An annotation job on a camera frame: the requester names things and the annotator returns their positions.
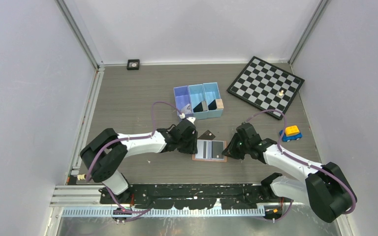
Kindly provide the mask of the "white credit card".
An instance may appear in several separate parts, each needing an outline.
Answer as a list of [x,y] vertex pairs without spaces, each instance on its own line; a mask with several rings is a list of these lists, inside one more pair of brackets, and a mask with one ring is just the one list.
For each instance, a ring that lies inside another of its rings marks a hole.
[[197,140],[197,154],[196,160],[211,159],[212,156],[212,141],[210,140]]

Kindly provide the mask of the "brown leather card holder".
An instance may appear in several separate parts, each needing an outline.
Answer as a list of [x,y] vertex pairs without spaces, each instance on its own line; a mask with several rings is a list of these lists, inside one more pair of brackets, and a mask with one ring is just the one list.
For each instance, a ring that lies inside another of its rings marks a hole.
[[[225,148],[227,147],[227,142],[226,142],[226,141],[219,141],[219,142],[224,142],[224,144],[225,144]],[[198,159],[198,160],[196,160],[196,159],[195,159],[195,155],[196,155],[196,154],[193,154],[193,155],[192,155],[192,160],[193,160],[193,161],[227,162],[227,157],[226,157],[225,155],[224,155],[224,160],[222,160],[222,161],[219,161],[219,160],[218,160],[218,161],[215,161],[215,160],[212,160],[212,159],[207,159],[207,160],[199,160],[199,159]]]

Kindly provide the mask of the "black credit card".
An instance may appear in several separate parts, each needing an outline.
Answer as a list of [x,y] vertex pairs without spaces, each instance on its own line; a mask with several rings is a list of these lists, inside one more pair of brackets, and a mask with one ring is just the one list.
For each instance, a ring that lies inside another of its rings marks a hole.
[[213,140],[216,136],[210,131],[206,130],[202,135],[198,137],[200,140]]

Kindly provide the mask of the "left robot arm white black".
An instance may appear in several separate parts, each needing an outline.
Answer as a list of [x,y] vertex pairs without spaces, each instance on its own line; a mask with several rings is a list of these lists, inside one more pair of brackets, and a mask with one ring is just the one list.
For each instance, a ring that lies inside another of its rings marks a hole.
[[88,180],[103,183],[112,197],[120,204],[131,198],[129,183],[118,171],[121,162],[144,153],[164,153],[177,150],[180,153],[197,153],[195,117],[181,120],[169,128],[158,128],[154,133],[126,135],[113,128],[103,130],[81,151],[82,162],[88,168]]

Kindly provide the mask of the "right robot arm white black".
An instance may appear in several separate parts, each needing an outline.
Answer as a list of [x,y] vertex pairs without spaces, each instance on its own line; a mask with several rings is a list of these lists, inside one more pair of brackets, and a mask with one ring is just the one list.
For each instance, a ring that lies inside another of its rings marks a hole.
[[313,162],[283,148],[272,139],[262,139],[248,122],[237,127],[222,153],[233,159],[244,159],[248,154],[252,159],[290,175],[286,177],[273,173],[261,181],[261,195],[268,202],[283,197],[303,203],[327,223],[351,213],[356,207],[356,195],[337,164]]

